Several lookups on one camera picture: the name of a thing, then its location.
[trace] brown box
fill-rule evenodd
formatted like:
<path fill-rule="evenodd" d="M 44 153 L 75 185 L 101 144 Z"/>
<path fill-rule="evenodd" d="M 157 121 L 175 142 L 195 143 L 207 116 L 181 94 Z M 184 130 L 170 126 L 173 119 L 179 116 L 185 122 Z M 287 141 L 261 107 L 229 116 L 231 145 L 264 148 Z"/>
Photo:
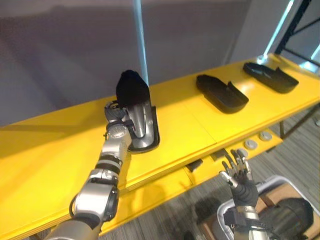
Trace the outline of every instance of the brown box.
<path fill-rule="evenodd" d="M 199 225 L 206 240 L 216 240 L 212 232 L 212 225 L 215 220 L 217 220 L 217 215 L 213 214 Z"/>
<path fill-rule="evenodd" d="M 255 209 L 257 213 L 260 213 L 262 210 L 266 209 L 268 206 L 262 201 L 261 197 L 258 198 L 258 202 L 256 203 Z"/>
<path fill-rule="evenodd" d="M 289 183 L 282 184 L 261 196 L 261 199 L 269 207 L 288 198 L 301 198 L 301 195 Z M 315 212 L 313 212 L 313 225 L 304 234 L 308 239 L 312 239 L 320 234 L 320 217 Z"/>
<path fill-rule="evenodd" d="M 313 239 L 318 234 L 320 234 L 320 217 L 313 211 L 313 224 L 304 232 L 304 235 L 306 235 L 308 239 Z"/>
<path fill-rule="evenodd" d="M 282 184 L 261 196 L 268 207 L 272 207 L 281 200 L 288 198 L 301 198 L 301 195 L 289 183 Z"/>

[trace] round button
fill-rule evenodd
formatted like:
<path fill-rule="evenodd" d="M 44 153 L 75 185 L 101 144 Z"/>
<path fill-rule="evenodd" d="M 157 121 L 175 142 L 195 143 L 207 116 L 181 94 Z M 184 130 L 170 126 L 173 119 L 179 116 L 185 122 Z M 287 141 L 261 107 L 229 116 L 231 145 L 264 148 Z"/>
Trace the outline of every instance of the round button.
<path fill-rule="evenodd" d="M 240 147 L 237 150 L 239 150 L 246 158 L 248 157 L 248 152 L 244 148 Z"/>
<path fill-rule="evenodd" d="M 244 141 L 244 146 L 246 149 L 253 150 L 258 147 L 258 144 L 255 141 L 248 139 Z"/>
<path fill-rule="evenodd" d="M 270 141 L 272 139 L 272 135 L 267 131 L 261 131 L 259 132 L 259 138 L 262 141 Z"/>
<path fill-rule="evenodd" d="M 115 139 L 122 138 L 128 129 L 122 124 L 114 125 L 110 130 L 108 130 L 108 134 Z"/>

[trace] robot finger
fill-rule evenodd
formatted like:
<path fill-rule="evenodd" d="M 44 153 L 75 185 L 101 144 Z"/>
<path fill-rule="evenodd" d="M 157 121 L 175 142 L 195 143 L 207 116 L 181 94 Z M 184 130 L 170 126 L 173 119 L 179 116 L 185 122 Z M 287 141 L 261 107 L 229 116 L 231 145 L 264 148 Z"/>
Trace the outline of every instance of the robot finger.
<path fill-rule="evenodd" d="M 228 175 L 230 175 L 231 170 L 230 170 L 228 164 L 226 164 L 225 161 L 222 161 L 222 165 L 224 166 L 224 169 L 225 169 L 226 173 L 227 173 Z"/>
<path fill-rule="evenodd" d="M 234 159 L 235 159 L 235 161 L 236 161 L 236 164 L 239 164 L 240 161 L 241 161 L 239 155 L 236 153 L 236 151 L 235 151 L 234 149 L 231 149 L 230 152 L 231 152 L 231 154 L 233 155 L 233 157 L 234 157 Z"/>
<path fill-rule="evenodd" d="M 230 185 L 230 188 L 235 189 L 238 186 L 238 182 L 225 171 L 220 171 L 219 175 Z"/>
<path fill-rule="evenodd" d="M 237 150 L 236 152 L 241 157 L 241 161 L 243 162 L 243 167 L 244 167 L 244 171 L 245 171 L 245 174 L 246 174 L 247 178 L 249 180 L 252 180 L 251 168 L 249 166 L 249 163 L 247 161 L 246 156 L 240 150 Z"/>
<path fill-rule="evenodd" d="M 233 176 L 234 174 L 237 174 L 238 168 L 235 165 L 235 163 L 234 163 L 233 159 L 231 158 L 231 156 L 229 154 L 226 154 L 225 157 L 226 157 L 226 159 L 228 159 L 229 164 L 231 166 L 230 175 Z"/>

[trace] yellow table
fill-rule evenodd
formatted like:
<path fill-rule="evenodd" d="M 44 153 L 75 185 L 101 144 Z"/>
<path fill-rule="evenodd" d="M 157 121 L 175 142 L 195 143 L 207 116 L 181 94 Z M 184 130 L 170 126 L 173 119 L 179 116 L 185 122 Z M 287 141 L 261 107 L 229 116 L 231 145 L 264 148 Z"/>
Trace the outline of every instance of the yellow table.
<path fill-rule="evenodd" d="M 320 101 L 317 77 L 283 57 L 270 54 L 264 64 L 281 67 L 299 81 L 287 94 L 247 75 L 243 64 L 209 69 L 150 88 L 152 104 L 157 106 L 160 145 L 128 156 L 120 175 L 118 213 L 103 225 L 103 233 L 221 170 L 218 160 L 207 170 L 199 168 L 199 173 L 205 172 L 200 177 L 198 169 L 186 171 L 186 164 L 203 158 L 203 165 L 209 166 L 212 159 L 205 156 L 241 145 L 242 139 Z M 196 76 L 204 73 L 225 83 L 232 81 L 249 98 L 245 108 L 224 114 L 211 105 L 195 84 Z M 69 217 L 69 203 L 94 168 L 104 141 L 103 107 L 114 99 L 87 102 L 0 128 L 0 240 L 21 239 Z M 250 157 L 280 142 L 274 136 Z"/>

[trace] black metal frame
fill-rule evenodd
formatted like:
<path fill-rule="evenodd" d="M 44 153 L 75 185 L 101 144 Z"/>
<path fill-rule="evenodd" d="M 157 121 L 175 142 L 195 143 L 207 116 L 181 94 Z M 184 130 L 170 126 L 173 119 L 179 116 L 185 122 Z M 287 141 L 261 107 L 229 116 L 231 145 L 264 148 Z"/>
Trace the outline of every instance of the black metal frame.
<path fill-rule="evenodd" d="M 285 126 L 284 126 L 284 120 L 282 120 L 281 122 L 279 122 L 279 127 L 280 127 L 280 138 L 282 140 L 286 139 L 287 137 L 289 137 L 298 127 L 300 127 L 306 120 L 308 120 L 313 114 L 315 114 L 317 112 L 317 110 L 320 109 L 320 103 L 318 103 L 317 105 L 315 105 L 313 108 L 311 108 L 311 110 L 304 115 L 303 118 L 301 118 L 292 128 L 290 128 L 290 130 L 288 130 L 285 133 Z"/>
<path fill-rule="evenodd" d="M 302 16 L 304 15 L 305 11 L 307 10 L 310 2 L 312 0 L 303 0 L 299 9 L 297 10 L 296 14 L 294 15 L 288 29 L 286 30 L 285 34 L 283 35 L 279 45 L 277 46 L 276 50 L 275 50 L 275 54 L 281 54 L 281 52 L 287 51 L 288 53 L 291 53 L 301 59 L 304 59 L 314 65 L 317 65 L 318 67 L 320 67 L 320 63 L 317 61 L 312 60 L 310 57 L 306 57 L 301 55 L 300 53 L 297 53 L 289 48 L 286 48 L 286 44 L 289 41 L 289 39 L 293 36 L 296 35 L 297 33 L 307 29 L 308 27 L 314 25 L 315 23 L 320 21 L 320 17 L 311 21 L 310 23 L 308 23 L 307 25 L 297 29 L 297 25 L 300 22 Z M 306 120 L 308 120 L 318 109 L 320 108 L 320 103 L 318 103 L 317 105 L 315 105 L 303 118 L 301 118 L 290 130 L 288 130 L 285 133 L 285 127 L 284 127 L 284 120 L 279 122 L 279 127 L 280 127 L 280 138 L 281 139 L 286 139 L 287 137 L 289 137 L 298 127 L 300 127 Z"/>
<path fill-rule="evenodd" d="M 289 49 L 289 48 L 286 48 L 286 44 L 287 42 L 289 41 L 289 39 L 293 36 L 293 35 L 296 35 L 297 33 L 307 29 L 308 27 L 316 24 L 317 22 L 320 21 L 320 17 L 313 20 L 312 22 L 309 22 L 307 25 L 299 28 L 298 30 L 295 31 L 298 23 L 300 22 L 302 16 L 304 15 L 305 11 L 307 10 L 310 2 L 312 0 L 303 0 L 299 9 L 297 10 L 295 16 L 293 17 L 288 29 L 286 30 L 285 34 L 283 35 L 279 45 L 277 46 L 276 50 L 275 50 L 275 54 L 281 54 L 281 52 L 284 50 L 284 51 L 287 51 L 288 53 L 291 53 L 292 55 L 295 55 L 301 59 L 304 59 L 314 65 L 317 65 L 318 67 L 320 67 L 320 63 L 317 62 L 317 61 L 314 61 L 312 60 L 310 57 L 307 57 L 307 56 L 303 56 L 301 55 L 300 53 L 298 52 L 295 52 L 293 51 L 292 49 Z"/>

